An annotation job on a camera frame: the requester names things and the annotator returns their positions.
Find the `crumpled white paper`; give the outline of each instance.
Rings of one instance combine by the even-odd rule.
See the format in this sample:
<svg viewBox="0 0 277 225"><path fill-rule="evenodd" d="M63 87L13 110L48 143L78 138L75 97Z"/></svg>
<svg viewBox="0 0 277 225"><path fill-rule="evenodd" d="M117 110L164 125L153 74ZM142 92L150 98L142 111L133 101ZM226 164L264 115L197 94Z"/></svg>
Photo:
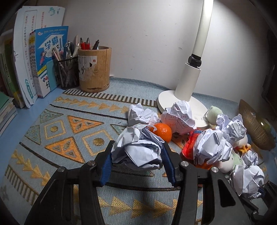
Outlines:
<svg viewBox="0 0 277 225"><path fill-rule="evenodd" d="M246 153L242 154L243 164L247 167L256 166L259 163L258 154L251 150L248 150Z"/></svg>
<svg viewBox="0 0 277 225"><path fill-rule="evenodd" d="M128 125L134 126L136 124L150 124L154 125L159 123L160 119L151 109L144 110L141 103L130 105L128 110Z"/></svg>
<svg viewBox="0 0 277 225"><path fill-rule="evenodd" d="M216 130L221 130L230 136L230 143L233 145L236 141L244 138L246 128L243 125L242 116L238 114L232 120L227 115L219 114L216 119Z"/></svg>
<svg viewBox="0 0 277 225"><path fill-rule="evenodd" d="M264 183L265 175L258 166L236 165L234 171L230 174L232 187L238 196L246 194L247 196L258 197L258 189Z"/></svg>
<svg viewBox="0 0 277 225"><path fill-rule="evenodd" d="M162 168L160 154L164 140L150 132L146 126L148 125L136 124L123 130L111 150L113 163L140 171Z"/></svg>
<svg viewBox="0 0 277 225"><path fill-rule="evenodd" d="M197 137L194 144L194 163L202 165L205 159L208 159L207 165L227 161L230 159L232 149L222 131L207 129Z"/></svg>
<svg viewBox="0 0 277 225"><path fill-rule="evenodd" d="M196 129L188 102L175 102L171 108L166 108L161 115L161 122L170 126L172 133L184 135Z"/></svg>

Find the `red pen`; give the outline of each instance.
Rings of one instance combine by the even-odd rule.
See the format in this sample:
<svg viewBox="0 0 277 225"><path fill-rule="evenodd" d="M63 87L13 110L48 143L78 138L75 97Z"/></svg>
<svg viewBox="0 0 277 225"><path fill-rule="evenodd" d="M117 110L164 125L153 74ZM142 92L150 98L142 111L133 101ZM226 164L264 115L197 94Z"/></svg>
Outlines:
<svg viewBox="0 0 277 225"><path fill-rule="evenodd" d="M83 38L80 38L80 45L81 45L82 50L86 50L86 46L85 46L85 43L83 41Z"/></svg>
<svg viewBox="0 0 277 225"><path fill-rule="evenodd" d="M90 50L89 38L87 38L87 41L85 42L85 48L86 50Z"/></svg>

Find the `bamboo pen holder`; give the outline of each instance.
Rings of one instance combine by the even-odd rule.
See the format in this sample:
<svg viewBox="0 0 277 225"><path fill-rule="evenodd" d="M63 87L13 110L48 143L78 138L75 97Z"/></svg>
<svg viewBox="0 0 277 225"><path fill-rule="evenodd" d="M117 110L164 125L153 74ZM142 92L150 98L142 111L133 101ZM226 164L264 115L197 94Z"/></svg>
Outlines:
<svg viewBox="0 0 277 225"><path fill-rule="evenodd" d="M79 80L82 91L95 93L110 86L112 49L99 46L99 50L78 50Z"/></svg>

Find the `orange fruit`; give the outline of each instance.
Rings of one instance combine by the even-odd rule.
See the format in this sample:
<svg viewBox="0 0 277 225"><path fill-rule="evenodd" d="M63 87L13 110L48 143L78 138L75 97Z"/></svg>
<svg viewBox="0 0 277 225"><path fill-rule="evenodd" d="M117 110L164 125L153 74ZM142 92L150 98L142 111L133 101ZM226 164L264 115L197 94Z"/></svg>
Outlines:
<svg viewBox="0 0 277 225"><path fill-rule="evenodd" d="M172 131L170 126L164 124L164 123L156 123L154 127L157 128L156 131L154 131L153 127L149 127L149 130L159 136L161 139L166 141L167 143L171 141L172 138Z"/></svg>

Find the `white wall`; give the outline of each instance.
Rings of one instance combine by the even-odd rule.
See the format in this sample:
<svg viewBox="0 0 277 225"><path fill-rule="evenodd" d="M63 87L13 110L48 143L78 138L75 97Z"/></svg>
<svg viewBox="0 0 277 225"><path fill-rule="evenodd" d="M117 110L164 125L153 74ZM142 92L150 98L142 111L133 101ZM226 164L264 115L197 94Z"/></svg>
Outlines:
<svg viewBox="0 0 277 225"><path fill-rule="evenodd" d="M66 7L69 39L90 37L112 47L110 74L177 86L191 55L202 0L40 0ZM215 0L194 92L263 108L268 26L248 0Z"/></svg>

